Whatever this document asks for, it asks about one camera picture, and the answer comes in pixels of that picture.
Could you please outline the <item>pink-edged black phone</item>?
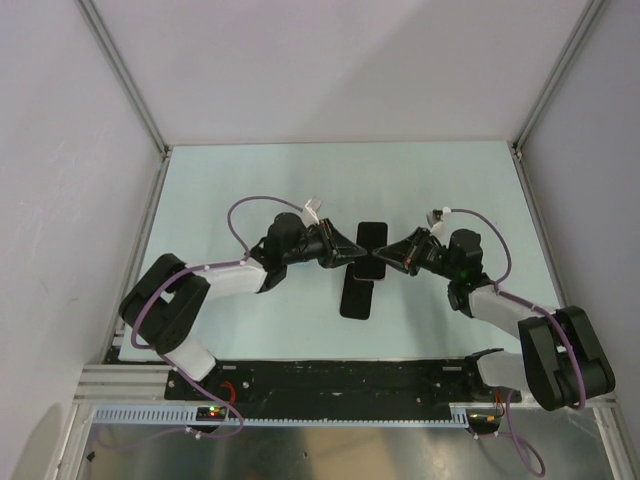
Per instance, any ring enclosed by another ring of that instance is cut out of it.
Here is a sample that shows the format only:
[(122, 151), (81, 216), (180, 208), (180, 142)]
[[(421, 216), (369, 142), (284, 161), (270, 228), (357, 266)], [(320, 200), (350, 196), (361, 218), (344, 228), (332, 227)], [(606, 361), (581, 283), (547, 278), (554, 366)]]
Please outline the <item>pink-edged black phone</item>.
[(386, 275), (386, 264), (373, 255), (373, 251), (385, 247), (388, 225), (384, 222), (360, 222), (356, 243), (367, 251), (367, 255), (354, 262), (353, 275), (360, 281), (381, 281)]

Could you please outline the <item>black phone case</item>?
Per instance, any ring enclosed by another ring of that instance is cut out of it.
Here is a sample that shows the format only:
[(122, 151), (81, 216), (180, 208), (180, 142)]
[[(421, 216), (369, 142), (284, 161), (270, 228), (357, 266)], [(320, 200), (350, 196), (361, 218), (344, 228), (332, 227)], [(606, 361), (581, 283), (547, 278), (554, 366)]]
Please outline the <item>black phone case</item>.
[(359, 280), (354, 265), (346, 268), (339, 313), (347, 319), (366, 321), (370, 318), (374, 282)]

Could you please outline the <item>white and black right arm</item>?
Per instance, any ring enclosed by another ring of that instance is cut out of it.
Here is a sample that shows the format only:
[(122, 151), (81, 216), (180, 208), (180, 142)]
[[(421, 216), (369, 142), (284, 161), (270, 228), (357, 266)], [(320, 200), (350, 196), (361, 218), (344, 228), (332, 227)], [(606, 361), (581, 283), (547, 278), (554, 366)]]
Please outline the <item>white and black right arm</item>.
[(613, 369), (587, 313), (577, 306), (551, 311), (499, 287), (484, 271), (480, 234), (459, 229), (442, 245), (427, 229), (417, 228), (373, 254), (404, 274), (426, 270), (447, 279), (453, 310), (519, 340), (520, 354), (488, 353), (463, 374), (469, 398), (486, 400), (504, 386), (528, 390), (541, 407), (553, 411), (582, 406), (615, 389)]

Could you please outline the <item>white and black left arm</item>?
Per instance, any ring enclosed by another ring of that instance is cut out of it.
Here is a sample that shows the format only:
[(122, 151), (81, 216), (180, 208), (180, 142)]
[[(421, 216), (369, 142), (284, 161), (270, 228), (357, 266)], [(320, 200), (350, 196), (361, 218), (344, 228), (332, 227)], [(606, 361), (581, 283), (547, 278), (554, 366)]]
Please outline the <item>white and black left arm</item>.
[(334, 269), (367, 255), (328, 219), (277, 215), (245, 259), (189, 266), (177, 256), (161, 255), (126, 294), (118, 309), (131, 327), (131, 343), (151, 349), (187, 376), (187, 387), (201, 399), (214, 397), (222, 376), (215, 356), (191, 333), (209, 300), (259, 294), (276, 287), (289, 266), (316, 261)]

